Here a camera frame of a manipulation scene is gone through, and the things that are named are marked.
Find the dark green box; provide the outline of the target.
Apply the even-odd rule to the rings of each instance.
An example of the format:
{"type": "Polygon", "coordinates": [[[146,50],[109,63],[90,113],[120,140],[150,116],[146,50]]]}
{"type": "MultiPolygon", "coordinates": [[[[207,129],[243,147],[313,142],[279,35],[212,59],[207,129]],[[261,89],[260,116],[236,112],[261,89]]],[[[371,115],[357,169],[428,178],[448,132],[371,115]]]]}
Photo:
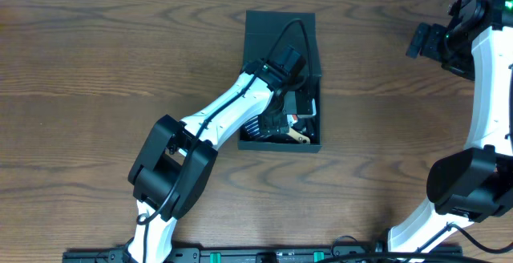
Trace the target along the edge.
{"type": "Polygon", "coordinates": [[[283,98],[290,91],[305,91],[317,102],[315,135],[310,144],[291,140],[250,140],[242,127],[238,139],[240,150],[274,152],[317,153],[321,149],[321,77],[322,70],[317,47],[316,15],[314,13],[289,13],[274,11],[246,12],[244,33],[243,69],[254,70],[261,60],[270,55],[264,73],[266,79],[284,82],[286,76],[297,73],[286,92],[275,95],[283,98]]]}

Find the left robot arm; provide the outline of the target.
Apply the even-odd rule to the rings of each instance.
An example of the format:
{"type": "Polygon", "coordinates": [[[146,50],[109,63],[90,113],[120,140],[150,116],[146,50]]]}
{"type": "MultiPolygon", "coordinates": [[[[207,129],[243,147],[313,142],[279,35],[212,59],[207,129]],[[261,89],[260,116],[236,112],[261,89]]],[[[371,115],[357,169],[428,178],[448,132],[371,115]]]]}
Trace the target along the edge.
{"type": "Polygon", "coordinates": [[[287,136],[309,144],[295,126],[315,115],[311,54],[286,47],[246,63],[236,82],[207,107],[177,120],[161,117],[150,130],[127,180],[138,215],[126,262],[163,262],[177,221],[198,201],[220,147],[239,129],[251,140],[287,136]]]}

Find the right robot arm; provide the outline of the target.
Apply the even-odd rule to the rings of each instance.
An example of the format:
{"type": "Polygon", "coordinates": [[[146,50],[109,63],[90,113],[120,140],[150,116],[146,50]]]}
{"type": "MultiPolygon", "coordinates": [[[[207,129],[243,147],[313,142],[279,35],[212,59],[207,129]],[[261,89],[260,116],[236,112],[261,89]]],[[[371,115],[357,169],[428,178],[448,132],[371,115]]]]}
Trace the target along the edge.
{"type": "Polygon", "coordinates": [[[390,262],[444,261],[452,233],[512,207],[512,0],[457,0],[447,26],[421,23],[407,56],[433,59],[474,84],[471,126],[460,152],[436,161],[426,199],[389,229],[390,262]]]}

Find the blue screwdriver set case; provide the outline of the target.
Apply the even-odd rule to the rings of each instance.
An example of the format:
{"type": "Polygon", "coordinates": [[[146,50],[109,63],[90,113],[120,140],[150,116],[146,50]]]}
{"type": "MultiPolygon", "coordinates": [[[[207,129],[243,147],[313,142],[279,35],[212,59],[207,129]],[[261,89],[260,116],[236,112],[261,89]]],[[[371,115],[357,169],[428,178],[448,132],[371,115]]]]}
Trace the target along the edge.
{"type": "Polygon", "coordinates": [[[244,133],[249,137],[250,140],[255,140],[255,141],[264,141],[264,140],[270,140],[270,139],[280,139],[280,140],[291,140],[295,143],[297,143],[295,140],[291,139],[289,136],[287,136],[286,134],[285,135],[276,135],[276,136],[267,136],[267,137],[264,137],[260,132],[259,132],[259,127],[258,127],[258,116],[255,116],[253,118],[251,118],[249,121],[247,121],[246,123],[243,124],[243,127],[242,127],[242,130],[244,131],[244,133]]]}

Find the orange blade wooden scraper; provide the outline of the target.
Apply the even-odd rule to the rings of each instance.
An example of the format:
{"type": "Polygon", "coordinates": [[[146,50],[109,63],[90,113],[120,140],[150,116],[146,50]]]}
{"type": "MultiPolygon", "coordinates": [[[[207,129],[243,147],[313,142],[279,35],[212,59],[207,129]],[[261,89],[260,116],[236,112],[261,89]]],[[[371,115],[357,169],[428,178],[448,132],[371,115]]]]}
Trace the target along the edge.
{"type": "Polygon", "coordinates": [[[301,134],[293,128],[290,128],[286,135],[299,144],[310,144],[310,138],[308,136],[301,134]]]}

